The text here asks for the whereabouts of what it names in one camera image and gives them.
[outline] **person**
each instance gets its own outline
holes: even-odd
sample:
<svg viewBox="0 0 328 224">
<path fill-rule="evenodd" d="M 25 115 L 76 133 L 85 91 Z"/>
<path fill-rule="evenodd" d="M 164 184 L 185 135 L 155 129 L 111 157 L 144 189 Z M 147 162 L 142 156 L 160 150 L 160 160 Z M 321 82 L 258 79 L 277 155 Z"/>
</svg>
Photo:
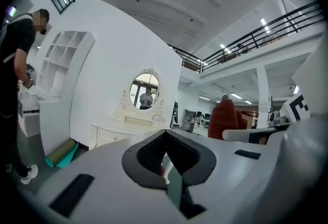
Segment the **person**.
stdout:
<svg viewBox="0 0 328 224">
<path fill-rule="evenodd" d="M 38 174 L 37 165 L 26 167 L 21 162 L 17 148 L 17 82 L 23 82 L 27 88 L 32 81 L 27 74 L 27 54 L 34 43 L 36 32 L 45 34 L 49 21 L 49 12 L 40 9 L 32 14 L 23 14 L 8 23 L 6 34 L 0 47 L 0 71 L 2 90 L 0 90 L 0 122 L 3 163 L 8 173 L 12 167 L 21 176 L 21 182 L 28 184 Z"/>
<path fill-rule="evenodd" d="M 151 87 L 146 87 L 146 92 L 144 94 L 141 94 L 140 96 L 140 108 L 141 110 L 144 109 L 149 109 L 151 107 L 151 105 L 153 104 L 153 97 L 150 93 L 150 91 L 152 91 Z"/>
</svg>

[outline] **wall shelf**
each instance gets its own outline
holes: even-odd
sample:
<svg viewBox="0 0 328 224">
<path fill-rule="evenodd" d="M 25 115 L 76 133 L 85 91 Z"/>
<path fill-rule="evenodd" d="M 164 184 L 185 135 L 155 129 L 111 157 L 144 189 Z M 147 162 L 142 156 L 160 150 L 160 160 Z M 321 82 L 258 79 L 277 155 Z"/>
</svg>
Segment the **wall shelf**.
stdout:
<svg viewBox="0 0 328 224">
<path fill-rule="evenodd" d="M 40 74 L 42 74 L 42 75 L 45 74 L 47 66 L 48 66 L 48 62 L 47 61 L 43 61 L 42 67 L 41 67 L 41 70 L 40 70 Z"/>
<path fill-rule="evenodd" d="M 94 42 L 90 33 L 86 34 L 80 31 L 60 32 L 50 44 L 37 81 L 38 86 L 50 96 L 62 96 L 73 57 L 79 48 Z"/>
<path fill-rule="evenodd" d="M 82 42 L 82 39 L 86 35 L 86 32 L 77 32 L 75 36 L 72 38 L 72 40 L 69 43 L 69 47 L 78 47 L 79 44 Z"/>
<path fill-rule="evenodd" d="M 58 45 L 55 46 L 55 48 L 53 49 L 52 54 L 49 58 L 49 61 L 53 62 L 55 64 L 59 64 L 61 58 L 64 55 L 65 50 L 66 50 L 66 46 L 58 46 Z"/>
<path fill-rule="evenodd" d="M 62 33 L 59 33 L 58 35 L 56 35 L 56 37 L 55 37 L 55 39 L 53 40 L 53 44 L 56 44 L 56 42 L 58 41 L 58 39 L 60 38 L 60 35 L 61 35 Z"/>
<path fill-rule="evenodd" d="M 70 46 L 67 47 L 67 49 L 60 61 L 60 64 L 64 65 L 64 66 L 69 66 L 75 51 L 76 51 L 76 47 L 70 47 Z"/>
<path fill-rule="evenodd" d="M 51 45 L 51 46 L 49 47 L 49 50 L 48 50 L 47 55 L 46 55 L 46 58 L 49 58 L 49 57 L 50 57 L 53 48 L 54 48 L 54 45 Z"/>
<path fill-rule="evenodd" d="M 73 36 L 76 34 L 75 31 L 66 31 L 62 34 L 62 36 L 60 37 L 60 39 L 58 40 L 58 45 L 61 46 L 67 46 L 70 41 L 72 40 Z"/>
</svg>

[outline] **rolled mat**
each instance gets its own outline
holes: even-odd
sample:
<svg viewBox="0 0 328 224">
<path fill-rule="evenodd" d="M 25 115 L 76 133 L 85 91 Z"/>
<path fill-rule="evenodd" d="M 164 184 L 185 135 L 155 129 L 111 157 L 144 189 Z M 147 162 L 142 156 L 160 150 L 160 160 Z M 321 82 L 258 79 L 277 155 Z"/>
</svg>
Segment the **rolled mat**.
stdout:
<svg viewBox="0 0 328 224">
<path fill-rule="evenodd" d="M 65 141 L 46 157 L 46 163 L 52 168 L 54 166 L 59 168 L 67 166 L 71 162 L 77 147 L 78 143 L 75 144 L 74 140 Z"/>
</svg>

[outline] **white sneaker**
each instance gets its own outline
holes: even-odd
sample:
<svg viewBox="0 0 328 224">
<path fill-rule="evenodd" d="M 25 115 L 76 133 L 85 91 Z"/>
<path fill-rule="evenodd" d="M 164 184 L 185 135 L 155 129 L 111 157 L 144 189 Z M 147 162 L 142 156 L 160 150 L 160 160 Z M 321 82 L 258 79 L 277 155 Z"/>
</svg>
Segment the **white sneaker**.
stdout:
<svg viewBox="0 0 328 224">
<path fill-rule="evenodd" d="M 12 170 L 12 164 L 8 164 L 8 165 L 5 164 L 5 169 L 6 169 L 6 172 L 7 172 L 7 173 L 11 173 L 11 170 Z"/>
<path fill-rule="evenodd" d="M 22 177 L 21 182 L 25 185 L 27 185 L 33 178 L 35 178 L 39 172 L 39 169 L 37 168 L 37 165 L 32 165 L 29 168 L 29 171 L 27 173 L 27 177 Z"/>
</svg>

